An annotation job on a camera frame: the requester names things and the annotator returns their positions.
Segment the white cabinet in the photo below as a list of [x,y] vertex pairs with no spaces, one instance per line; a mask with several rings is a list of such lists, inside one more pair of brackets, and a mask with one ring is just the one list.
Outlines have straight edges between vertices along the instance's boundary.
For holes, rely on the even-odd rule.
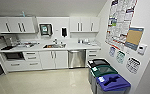
[[40,52],[42,69],[68,68],[67,51],[44,51]]
[[86,64],[85,67],[87,67],[87,63],[89,60],[97,59],[98,58],[98,52],[100,50],[86,50]]
[[90,18],[70,18],[70,32],[90,31]]
[[98,32],[98,17],[70,17],[70,32]]
[[98,17],[92,17],[91,18],[91,31],[92,32],[98,32],[99,31],[99,23],[100,23],[100,18]]
[[42,70],[38,52],[23,52],[25,60],[5,61],[8,72]]
[[37,22],[34,17],[0,17],[0,33],[35,33]]
[[0,32],[1,33],[10,33],[11,29],[6,17],[0,17]]

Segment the green lid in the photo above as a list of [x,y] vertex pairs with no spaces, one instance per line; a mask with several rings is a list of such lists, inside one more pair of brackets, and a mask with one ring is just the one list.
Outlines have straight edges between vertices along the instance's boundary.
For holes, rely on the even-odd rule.
[[95,77],[100,77],[106,74],[118,74],[118,72],[109,65],[100,65],[91,68],[92,74]]

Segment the bin lid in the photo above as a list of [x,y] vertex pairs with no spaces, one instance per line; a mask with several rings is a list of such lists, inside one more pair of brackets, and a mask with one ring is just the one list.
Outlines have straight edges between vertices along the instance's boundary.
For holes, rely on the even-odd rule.
[[91,68],[93,76],[100,77],[106,74],[118,74],[118,72],[109,65],[99,65]]
[[110,65],[105,59],[93,59],[88,61],[88,67],[93,68],[99,65]]
[[96,78],[97,83],[104,91],[130,87],[130,83],[119,74],[108,74]]

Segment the ceiling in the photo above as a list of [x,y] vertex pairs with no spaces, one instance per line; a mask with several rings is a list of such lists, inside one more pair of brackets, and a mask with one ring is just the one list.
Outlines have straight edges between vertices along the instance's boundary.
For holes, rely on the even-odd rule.
[[0,0],[0,16],[97,16],[107,0]]

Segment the gray floor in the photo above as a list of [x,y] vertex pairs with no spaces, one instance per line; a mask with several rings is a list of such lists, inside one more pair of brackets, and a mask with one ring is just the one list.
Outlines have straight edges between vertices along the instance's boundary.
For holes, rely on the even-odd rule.
[[0,76],[0,94],[92,94],[88,69],[13,72]]

